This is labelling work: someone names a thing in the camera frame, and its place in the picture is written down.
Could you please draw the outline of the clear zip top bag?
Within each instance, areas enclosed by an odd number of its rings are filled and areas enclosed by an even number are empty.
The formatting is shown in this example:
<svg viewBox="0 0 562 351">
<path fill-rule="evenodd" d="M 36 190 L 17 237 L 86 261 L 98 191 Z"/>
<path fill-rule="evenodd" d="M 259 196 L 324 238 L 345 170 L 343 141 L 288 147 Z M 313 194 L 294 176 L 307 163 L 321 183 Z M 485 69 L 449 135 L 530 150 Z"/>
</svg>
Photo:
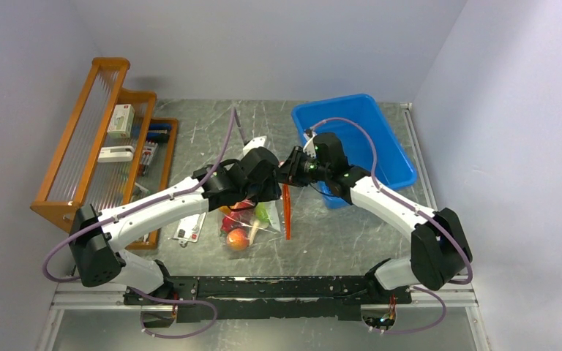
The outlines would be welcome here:
<svg viewBox="0 0 562 351">
<path fill-rule="evenodd" d="M 291 195 L 290 195 L 289 186 L 286 184 L 283 184 L 281 186 L 280 199 L 271 202 L 264 202 L 264 203 L 266 203 L 268 206 L 270 223 L 260 222 L 259 220 L 257 220 L 254 211 L 254 215 L 250 221 L 250 224 L 247 224 L 244 227 L 238 227 L 247 231 L 248 237 L 250 239 L 250 245 L 243 251 L 248 250 L 251 246 L 256 244 L 259 233 L 272 233 L 276 236 L 281 235 L 287 241 L 292 239 L 292 224 L 291 224 L 292 207 L 291 207 Z M 223 217 L 222 207 L 219 208 L 220 227 Z M 229 249 L 225 243 L 226 236 L 227 233 L 224 233 L 220 229 L 220 233 L 219 233 L 220 242 L 225 246 L 226 249 Z"/>
</svg>

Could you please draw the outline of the blue plastic bin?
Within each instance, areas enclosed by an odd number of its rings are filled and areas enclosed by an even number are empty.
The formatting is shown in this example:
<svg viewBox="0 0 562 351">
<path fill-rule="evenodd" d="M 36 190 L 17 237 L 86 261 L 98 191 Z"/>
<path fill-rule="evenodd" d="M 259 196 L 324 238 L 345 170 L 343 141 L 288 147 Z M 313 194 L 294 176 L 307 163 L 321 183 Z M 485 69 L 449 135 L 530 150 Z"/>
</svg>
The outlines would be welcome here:
<svg viewBox="0 0 562 351">
<path fill-rule="evenodd" d="M 362 127 L 374 142 L 378 156 L 376 177 L 393 190 L 416 182 L 416 168 L 402 149 L 377 102 L 368 94 L 354 94 L 297 105 L 291 113 L 301 144 L 307 142 L 304 131 L 318 122 L 346 118 Z M 367 138 L 357 128 L 344 121 L 330 121 L 316 129 L 317 133 L 333 132 L 340 139 L 345 155 L 352 165 L 370 170 L 373 155 Z"/>
</svg>

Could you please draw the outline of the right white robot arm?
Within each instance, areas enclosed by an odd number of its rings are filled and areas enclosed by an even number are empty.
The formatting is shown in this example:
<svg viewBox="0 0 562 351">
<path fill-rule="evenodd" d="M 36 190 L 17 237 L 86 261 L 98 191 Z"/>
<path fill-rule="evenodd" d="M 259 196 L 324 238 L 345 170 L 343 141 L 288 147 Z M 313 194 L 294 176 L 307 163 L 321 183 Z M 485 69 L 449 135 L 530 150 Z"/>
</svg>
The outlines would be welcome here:
<svg viewBox="0 0 562 351">
<path fill-rule="evenodd" d="M 340 139 L 332 132 L 295 147 L 277 174 L 280 183 L 305 187 L 323 182 L 330 193 L 362 208 L 402 233 L 411 245 L 407 258 L 386 259 L 369 272 L 367 297 L 384 302 L 398 287 L 420 284 L 439 290 L 472 261 L 458 215 L 449 208 L 436 211 L 384 186 L 363 167 L 349 163 Z"/>
</svg>

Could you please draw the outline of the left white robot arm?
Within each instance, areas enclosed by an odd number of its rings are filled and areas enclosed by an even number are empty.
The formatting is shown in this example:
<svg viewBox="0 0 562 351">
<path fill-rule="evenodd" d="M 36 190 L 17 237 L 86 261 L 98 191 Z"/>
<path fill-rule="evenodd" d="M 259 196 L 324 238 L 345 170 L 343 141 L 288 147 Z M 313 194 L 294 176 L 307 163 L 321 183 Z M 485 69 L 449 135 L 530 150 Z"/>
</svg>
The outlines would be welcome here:
<svg viewBox="0 0 562 351">
<path fill-rule="evenodd" d="M 160 261 L 126 250 L 134 240 L 184 217 L 215 211 L 243 200 L 266 202 L 280 198 L 276 175 L 279 160 L 264 147 L 241 159 L 206 165 L 161 192 L 118 208 L 96 212 L 80 208 L 80 225 L 70 244 L 84 287 L 123 284 L 144 293 L 153 303 L 169 301 L 173 282 Z"/>
</svg>

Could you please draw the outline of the green fake fruit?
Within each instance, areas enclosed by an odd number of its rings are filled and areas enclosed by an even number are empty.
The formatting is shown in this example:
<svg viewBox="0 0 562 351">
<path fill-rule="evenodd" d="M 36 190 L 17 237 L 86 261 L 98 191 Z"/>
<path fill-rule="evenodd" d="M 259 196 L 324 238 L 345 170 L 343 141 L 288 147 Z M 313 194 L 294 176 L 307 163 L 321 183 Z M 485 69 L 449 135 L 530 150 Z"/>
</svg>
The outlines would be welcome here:
<svg viewBox="0 0 562 351">
<path fill-rule="evenodd" d="M 270 223 L 269 211 L 266 203 L 259 203 L 256 205 L 255 216 L 260 222 Z"/>
</svg>

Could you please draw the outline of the red fake chili pepper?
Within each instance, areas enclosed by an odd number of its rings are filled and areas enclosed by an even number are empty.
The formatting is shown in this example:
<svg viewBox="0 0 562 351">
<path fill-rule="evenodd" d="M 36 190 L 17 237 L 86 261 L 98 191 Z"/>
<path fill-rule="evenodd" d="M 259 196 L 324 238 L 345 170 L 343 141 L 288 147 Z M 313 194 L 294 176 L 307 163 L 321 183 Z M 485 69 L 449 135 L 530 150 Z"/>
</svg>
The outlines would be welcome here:
<svg viewBox="0 0 562 351">
<path fill-rule="evenodd" d="M 229 233 L 230 231 L 244 227 L 250 224 L 254 215 L 255 205 L 249 201 L 242 201 L 234 204 L 233 206 L 222 207 L 222 222 L 221 231 Z"/>
</svg>

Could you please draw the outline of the fake peach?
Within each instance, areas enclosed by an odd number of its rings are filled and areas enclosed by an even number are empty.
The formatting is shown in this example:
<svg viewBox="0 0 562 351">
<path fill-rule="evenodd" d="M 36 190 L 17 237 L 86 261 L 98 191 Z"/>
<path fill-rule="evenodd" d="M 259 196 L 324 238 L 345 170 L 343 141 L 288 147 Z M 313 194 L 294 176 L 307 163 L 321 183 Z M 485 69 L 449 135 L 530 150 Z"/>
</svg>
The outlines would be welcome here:
<svg viewBox="0 0 562 351">
<path fill-rule="evenodd" d="M 250 245 L 250 239 L 247 231 L 242 228 L 236 228 L 227 234 L 225 243 L 230 250 L 240 252 Z"/>
</svg>

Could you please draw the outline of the white blister pack card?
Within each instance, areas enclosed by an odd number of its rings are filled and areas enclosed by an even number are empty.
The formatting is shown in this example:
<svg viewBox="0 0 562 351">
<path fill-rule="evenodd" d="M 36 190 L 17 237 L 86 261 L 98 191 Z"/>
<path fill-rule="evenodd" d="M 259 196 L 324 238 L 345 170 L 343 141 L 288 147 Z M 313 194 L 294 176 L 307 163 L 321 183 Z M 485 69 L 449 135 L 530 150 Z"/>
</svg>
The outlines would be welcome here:
<svg viewBox="0 0 562 351">
<path fill-rule="evenodd" d="M 201 234 L 205 218 L 206 214 L 196 214 L 180 219 L 171 239 L 177 241 L 182 248 L 187 247 L 190 243 L 196 243 Z"/>
</svg>

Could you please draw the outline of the blue marker pens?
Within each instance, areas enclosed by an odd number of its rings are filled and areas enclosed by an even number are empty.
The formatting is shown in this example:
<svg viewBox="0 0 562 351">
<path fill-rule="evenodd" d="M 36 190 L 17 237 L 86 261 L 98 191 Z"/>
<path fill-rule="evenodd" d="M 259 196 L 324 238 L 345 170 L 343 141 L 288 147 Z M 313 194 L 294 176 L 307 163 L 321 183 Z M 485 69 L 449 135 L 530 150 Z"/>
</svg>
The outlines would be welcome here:
<svg viewBox="0 0 562 351">
<path fill-rule="evenodd" d="M 165 144 L 170 140 L 172 130 L 172 125 L 168 123 L 150 124 L 143 139 L 148 143 Z"/>
</svg>

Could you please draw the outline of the orange wooden rack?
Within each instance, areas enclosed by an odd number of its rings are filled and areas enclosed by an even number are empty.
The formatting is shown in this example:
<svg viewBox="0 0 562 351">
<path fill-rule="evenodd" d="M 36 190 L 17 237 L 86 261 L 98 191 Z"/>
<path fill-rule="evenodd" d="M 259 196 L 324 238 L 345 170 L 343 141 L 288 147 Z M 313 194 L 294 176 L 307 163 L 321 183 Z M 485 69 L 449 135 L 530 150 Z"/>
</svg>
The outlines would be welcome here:
<svg viewBox="0 0 562 351">
<path fill-rule="evenodd" d="M 96 57 L 76 100 L 40 189 L 30 208 L 64 232 L 82 205 L 98 211 L 125 205 L 168 187 L 179 123 L 157 118 L 153 91 L 123 86 L 130 62 L 125 58 Z M 135 109 L 130 138 L 114 139 L 107 128 L 116 105 Z M 148 143 L 150 124 L 171 124 L 170 140 Z M 131 162 L 98 163 L 102 147 L 133 146 Z"/>
</svg>

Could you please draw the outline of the white box with red label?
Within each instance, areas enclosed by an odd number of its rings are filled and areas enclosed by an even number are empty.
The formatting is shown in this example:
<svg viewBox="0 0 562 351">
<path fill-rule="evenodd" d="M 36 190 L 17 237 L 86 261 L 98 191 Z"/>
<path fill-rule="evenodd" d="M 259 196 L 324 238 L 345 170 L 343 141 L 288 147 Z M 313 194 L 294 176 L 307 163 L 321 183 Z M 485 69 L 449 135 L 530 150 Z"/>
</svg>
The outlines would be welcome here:
<svg viewBox="0 0 562 351">
<path fill-rule="evenodd" d="M 113 109 L 107 135 L 114 139 L 130 138 L 135 109 L 131 104 L 116 105 Z"/>
</svg>

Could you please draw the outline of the white flat device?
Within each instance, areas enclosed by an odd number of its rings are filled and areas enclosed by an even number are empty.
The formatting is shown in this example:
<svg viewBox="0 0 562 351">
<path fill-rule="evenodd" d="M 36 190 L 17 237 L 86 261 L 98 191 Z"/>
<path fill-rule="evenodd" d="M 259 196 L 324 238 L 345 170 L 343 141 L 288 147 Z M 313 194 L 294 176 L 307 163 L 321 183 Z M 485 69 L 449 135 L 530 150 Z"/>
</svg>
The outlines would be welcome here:
<svg viewBox="0 0 562 351">
<path fill-rule="evenodd" d="M 134 157 L 133 146 L 102 147 L 97 157 L 98 163 L 131 162 Z"/>
</svg>

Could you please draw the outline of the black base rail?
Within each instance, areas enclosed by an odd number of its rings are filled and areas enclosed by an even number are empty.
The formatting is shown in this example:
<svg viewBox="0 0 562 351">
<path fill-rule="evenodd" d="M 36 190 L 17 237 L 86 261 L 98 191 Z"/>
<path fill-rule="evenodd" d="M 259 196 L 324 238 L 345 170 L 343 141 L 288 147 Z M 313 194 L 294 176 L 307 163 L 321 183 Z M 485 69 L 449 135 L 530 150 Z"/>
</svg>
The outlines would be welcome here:
<svg viewBox="0 0 562 351">
<path fill-rule="evenodd" d="M 357 321 L 368 305 L 409 304 L 408 287 L 385 290 L 371 276 L 171 276 L 148 299 L 131 287 L 124 304 L 176 313 L 176 322 L 336 317 Z"/>
</svg>

